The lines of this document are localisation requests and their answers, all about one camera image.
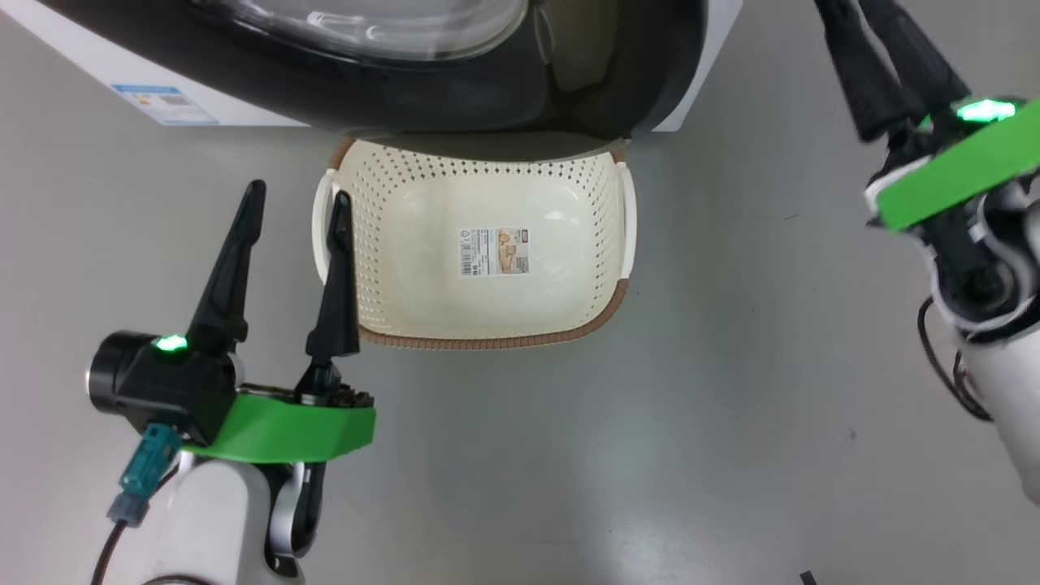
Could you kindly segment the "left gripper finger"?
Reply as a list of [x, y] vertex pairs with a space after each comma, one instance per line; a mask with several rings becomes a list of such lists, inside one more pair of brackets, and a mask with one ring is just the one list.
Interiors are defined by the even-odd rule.
[[305, 344], [310, 364], [297, 382], [297, 399], [327, 399], [338, 392], [341, 375], [334, 359], [356, 355], [361, 348], [352, 200], [346, 192], [333, 196], [319, 243], [328, 260], [322, 304]]
[[197, 351], [220, 356], [246, 340], [250, 254], [261, 236], [265, 197], [264, 181], [249, 182], [187, 329], [188, 345]]

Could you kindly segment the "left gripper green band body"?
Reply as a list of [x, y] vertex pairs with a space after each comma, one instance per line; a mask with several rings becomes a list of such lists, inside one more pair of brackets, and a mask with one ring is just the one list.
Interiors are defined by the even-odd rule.
[[227, 462], [324, 463], [374, 440], [370, 396], [343, 388], [328, 405], [300, 404], [294, 397], [289, 388], [245, 383], [212, 444], [185, 442], [181, 449]]

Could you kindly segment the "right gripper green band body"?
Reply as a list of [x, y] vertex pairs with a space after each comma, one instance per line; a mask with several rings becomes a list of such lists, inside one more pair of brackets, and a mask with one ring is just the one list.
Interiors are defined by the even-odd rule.
[[1039, 166], [1039, 103], [980, 99], [955, 105], [969, 135], [873, 180], [863, 193], [884, 229], [907, 231]]

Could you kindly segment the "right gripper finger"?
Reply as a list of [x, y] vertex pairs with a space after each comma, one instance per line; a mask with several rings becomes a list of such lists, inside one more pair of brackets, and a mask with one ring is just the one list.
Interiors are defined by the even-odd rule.
[[873, 143], [902, 128], [917, 104], [873, 48], [858, 8], [851, 1], [817, 1], [816, 8], [858, 139]]
[[947, 111], [968, 98], [966, 85], [913, 16], [896, 1], [860, 1], [873, 33], [884, 45], [899, 81], [910, 90], [921, 115]]

